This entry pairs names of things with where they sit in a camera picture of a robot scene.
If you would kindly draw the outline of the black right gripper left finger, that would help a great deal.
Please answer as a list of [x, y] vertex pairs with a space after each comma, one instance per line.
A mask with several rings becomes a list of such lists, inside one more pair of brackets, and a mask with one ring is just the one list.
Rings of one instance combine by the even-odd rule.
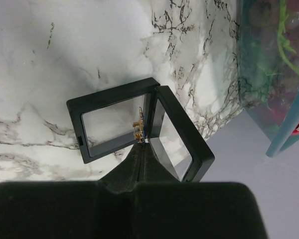
[[0, 183], [0, 239], [126, 239], [142, 147], [98, 181]]

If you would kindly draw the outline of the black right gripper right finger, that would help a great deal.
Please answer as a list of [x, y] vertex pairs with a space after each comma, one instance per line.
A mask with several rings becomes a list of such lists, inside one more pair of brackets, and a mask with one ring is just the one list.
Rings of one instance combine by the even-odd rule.
[[265, 239], [267, 232], [250, 189], [241, 183], [199, 183], [214, 161], [205, 143], [188, 147], [193, 162], [182, 182], [157, 160], [152, 146], [136, 143], [131, 183], [132, 239]]

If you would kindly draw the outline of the gold jewelled brooch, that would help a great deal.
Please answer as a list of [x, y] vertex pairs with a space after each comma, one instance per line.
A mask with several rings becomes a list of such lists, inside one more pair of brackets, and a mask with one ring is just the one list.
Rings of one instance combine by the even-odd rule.
[[141, 107], [139, 107], [139, 120], [133, 123], [133, 128], [134, 139], [137, 140], [139, 144], [145, 144], [145, 117], [143, 114], [143, 109]]

